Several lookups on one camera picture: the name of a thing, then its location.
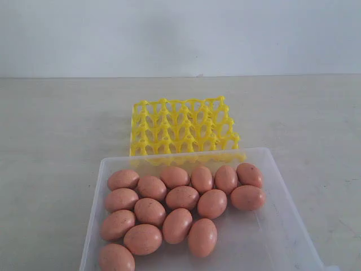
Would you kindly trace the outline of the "brown egg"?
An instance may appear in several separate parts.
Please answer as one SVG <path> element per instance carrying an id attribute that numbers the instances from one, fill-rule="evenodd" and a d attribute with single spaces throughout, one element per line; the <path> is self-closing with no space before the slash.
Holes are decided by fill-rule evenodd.
<path id="1" fill-rule="evenodd" d="M 223 214 L 227 208 L 227 196 L 219 189 L 205 192 L 199 199 L 197 211 L 201 217 L 215 219 Z"/>
<path id="2" fill-rule="evenodd" d="M 199 197 L 193 187 L 178 186 L 168 192 L 165 203 L 170 209 L 185 208 L 191 211 L 196 207 Z"/>
<path id="3" fill-rule="evenodd" d="M 263 187 L 262 172 L 253 164 L 241 163 L 236 168 L 237 177 L 242 185 Z"/>
<path id="4" fill-rule="evenodd" d="M 203 194 L 214 187 L 213 175 L 209 168 L 201 165 L 191 173 L 191 185 L 200 194 Z"/>
<path id="5" fill-rule="evenodd" d="M 143 198 L 152 198 L 159 202 L 163 201 L 167 194 L 167 187 L 155 176 L 141 177 L 137 188 Z"/>
<path id="6" fill-rule="evenodd" d="M 123 243 L 133 255 L 149 255 L 160 248 L 162 233 L 154 225 L 139 224 L 125 234 Z"/>
<path id="7" fill-rule="evenodd" d="M 126 232 L 135 226 L 136 217 L 132 211 L 122 209 L 111 213 L 103 222 L 100 236 L 105 241 L 122 238 Z"/>
<path id="8" fill-rule="evenodd" d="M 139 174 L 137 174 L 136 171 L 131 169 L 123 169 L 114 172 L 109 177 L 107 186 L 110 191 L 120 188 L 134 189 L 138 184 L 139 178 Z"/>
<path id="9" fill-rule="evenodd" d="M 187 186 L 190 183 L 188 173 L 184 169 L 175 166 L 164 168 L 160 174 L 160 179 L 168 189 L 173 189 L 178 186 Z"/>
<path id="10" fill-rule="evenodd" d="M 100 270 L 135 270 L 135 260 L 131 252 L 120 244 L 107 244 L 99 253 Z"/>
<path id="11" fill-rule="evenodd" d="M 169 244 L 178 244 L 185 240 L 191 225 L 192 215 L 185 208 L 178 208 L 171 211 L 162 226 L 164 240 Z"/>
<path id="12" fill-rule="evenodd" d="M 122 209 L 132 211 L 139 200 L 138 194 L 129 188 L 115 189 L 105 198 L 105 209 L 113 213 Z"/>
<path id="13" fill-rule="evenodd" d="M 152 198 L 141 198 L 134 206 L 134 213 L 141 224 L 151 224 L 161 227 L 166 218 L 163 205 Z"/>
<path id="14" fill-rule="evenodd" d="M 197 220 L 188 234 L 188 247 L 196 257 L 207 257 L 215 249 L 218 233 L 214 222 L 208 218 Z"/>
<path id="15" fill-rule="evenodd" d="M 217 189 L 229 195 L 237 188 L 238 178 L 236 171 L 229 165 L 223 165 L 216 171 L 214 182 Z"/>
<path id="16" fill-rule="evenodd" d="M 242 185 L 230 195 L 232 205 L 241 211 L 255 211 L 266 202 L 266 194 L 259 187 Z"/>

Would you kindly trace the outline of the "yellow plastic egg tray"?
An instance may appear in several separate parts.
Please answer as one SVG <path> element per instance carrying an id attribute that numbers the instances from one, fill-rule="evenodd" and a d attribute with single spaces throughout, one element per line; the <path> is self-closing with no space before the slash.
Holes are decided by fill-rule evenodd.
<path id="1" fill-rule="evenodd" d="M 225 98 L 142 100 L 133 105 L 130 156 L 153 165 L 208 160 L 243 162 L 240 136 L 234 132 Z"/>

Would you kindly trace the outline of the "clear plastic bin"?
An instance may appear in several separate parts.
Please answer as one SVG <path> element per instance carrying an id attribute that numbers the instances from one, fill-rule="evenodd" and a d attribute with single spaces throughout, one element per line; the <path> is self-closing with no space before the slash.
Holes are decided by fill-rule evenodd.
<path id="1" fill-rule="evenodd" d="M 109 193 L 107 180 L 112 173 L 132 169 L 141 176 L 157 176 L 168 165 L 191 172 L 200 164 L 215 172 L 222 165 L 237 167 L 242 161 L 261 170 L 265 205 L 254 212 L 242 212 L 229 204 L 224 214 L 215 220 L 218 242 L 210 256 L 194 257 L 186 242 L 163 243 L 156 252 L 137 256 L 136 270 L 327 270 L 270 150 L 264 147 L 103 159 L 80 269 L 99 269 L 99 250 L 105 245 L 100 237 L 100 226 L 107 216 L 104 200 Z"/>

